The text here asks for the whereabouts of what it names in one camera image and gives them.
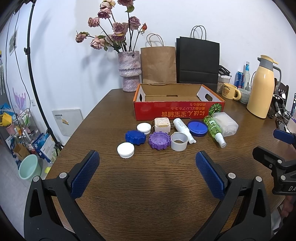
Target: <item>wall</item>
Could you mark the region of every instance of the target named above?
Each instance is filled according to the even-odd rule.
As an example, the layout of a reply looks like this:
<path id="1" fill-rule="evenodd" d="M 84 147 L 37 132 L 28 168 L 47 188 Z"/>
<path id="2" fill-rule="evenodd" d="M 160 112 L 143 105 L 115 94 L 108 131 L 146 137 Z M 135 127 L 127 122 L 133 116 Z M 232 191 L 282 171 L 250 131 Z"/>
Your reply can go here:
<path id="1" fill-rule="evenodd" d="M 279 62 L 283 83 L 290 85 L 288 109 L 291 109 L 296 92 L 296 35 L 272 0 L 198 0 L 183 3 L 146 0 L 135 1 L 134 5 L 132 16 L 137 16 L 141 23 L 147 23 L 146 34 L 160 34 L 168 46 L 175 46 L 179 36 L 189 36 L 194 25 L 204 25 L 207 39 L 220 43 L 220 64 L 233 76 L 243 70 L 246 61 L 250 62 L 252 74 L 259 64 L 257 57 L 261 54 L 271 56 Z M 20 10 L 16 51 L 23 80 L 33 98 L 27 58 L 23 52 L 30 9 L 31 4 L 27 4 Z M 52 110 L 80 108 L 85 118 L 111 89 L 121 87 L 115 51 L 94 50 L 89 46 L 90 39 L 80 44 L 75 42 L 76 30 L 88 31 L 91 35 L 101 33 L 99 28 L 87 25 L 88 18 L 95 17 L 98 10 L 99 2 L 94 0 L 38 0 L 35 6 L 31 29 L 34 79 L 48 122 L 63 143 L 68 138 L 61 135 Z M 127 21 L 124 11 L 119 4 L 114 8 L 118 22 Z M 16 17 L 12 18 L 9 37 L 14 31 Z M 102 26 L 108 33 L 112 32 L 108 20 L 102 20 Z M 2 51 L 7 30 L 8 24 L 0 34 Z M 148 46 L 146 34 L 139 37 L 136 50 Z M 24 92 L 14 53 L 7 57 L 7 78 L 11 92 L 12 88 L 19 93 Z M 31 109 L 41 129 L 45 130 L 38 107 Z"/>

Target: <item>flower vase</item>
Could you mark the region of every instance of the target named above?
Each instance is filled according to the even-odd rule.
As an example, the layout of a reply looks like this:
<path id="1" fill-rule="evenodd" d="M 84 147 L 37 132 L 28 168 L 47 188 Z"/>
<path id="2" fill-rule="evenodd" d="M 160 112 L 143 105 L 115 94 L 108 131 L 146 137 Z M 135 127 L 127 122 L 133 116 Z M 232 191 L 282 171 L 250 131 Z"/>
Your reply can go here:
<path id="1" fill-rule="evenodd" d="M 123 77 L 123 91 L 134 92 L 140 83 L 141 62 L 140 52 L 119 52 L 119 75 Z"/>

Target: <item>clear tape roll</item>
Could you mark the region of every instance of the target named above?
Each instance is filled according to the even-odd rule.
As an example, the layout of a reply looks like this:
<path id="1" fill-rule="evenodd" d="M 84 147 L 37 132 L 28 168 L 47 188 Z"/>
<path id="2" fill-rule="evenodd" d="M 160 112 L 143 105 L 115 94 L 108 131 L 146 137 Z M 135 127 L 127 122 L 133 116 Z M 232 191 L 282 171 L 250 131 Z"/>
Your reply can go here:
<path id="1" fill-rule="evenodd" d="M 170 137 L 170 147 L 175 151 L 184 151 L 187 147 L 188 137 L 182 132 L 175 132 Z"/>

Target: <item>human hand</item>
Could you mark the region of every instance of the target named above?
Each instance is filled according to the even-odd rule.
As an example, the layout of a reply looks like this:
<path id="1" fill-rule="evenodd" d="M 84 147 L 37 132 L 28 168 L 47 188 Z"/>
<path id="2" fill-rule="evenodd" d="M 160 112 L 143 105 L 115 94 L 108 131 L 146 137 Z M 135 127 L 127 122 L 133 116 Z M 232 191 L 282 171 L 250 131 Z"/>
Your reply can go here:
<path id="1" fill-rule="evenodd" d="M 292 203 L 292 199 L 293 197 L 292 196 L 286 196 L 285 197 L 285 200 L 283 202 L 283 209 L 281 211 L 281 215 L 282 217 L 288 217 L 289 213 L 292 212 L 294 206 L 293 206 L 293 203 Z"/>

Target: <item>wooden table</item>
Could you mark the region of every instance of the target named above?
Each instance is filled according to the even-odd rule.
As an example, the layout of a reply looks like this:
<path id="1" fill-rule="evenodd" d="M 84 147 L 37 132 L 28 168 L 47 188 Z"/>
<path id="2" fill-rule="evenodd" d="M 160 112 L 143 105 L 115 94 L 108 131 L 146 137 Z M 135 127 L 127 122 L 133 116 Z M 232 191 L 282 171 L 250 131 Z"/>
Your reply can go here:
<path id="1" fill-rule="evenodd" d="M 135 120 L 133 97 L 134 93 L 121 89 L 110 91 L 78 127 L 47 176 L 69 172 L 90 150 L 99 152 L 100 166 L 77 203 L 107 241 L 190 240 L 219 202 L 195 165 L 195 155 L 201 150 L 227 173 L 250 179 L 261 176 L 271 210 L 281 203 L 283 197 L 271 193 L 271 171 L 252 157 L 253 148 L 260 145 L 286 159 L 295 158 L 292 146 L 273 138 L 274 119 L 259 119 L 246 105 L 226 99 L 224 111 L 239 125 L 234 136 L 225 138 L 226 148 L 207 134 L 195 137 L 197 143 L 188 144 L 183 152 L 157 151 L 146 141 L 135 146 L 132 158 L 122 159 L 117 146 L 125 142 L 127 131 L 142 122 Z M 225 228 L 230 228 L 241 200 Z M 57 200 L 55 205 L 70 229 Z"/>

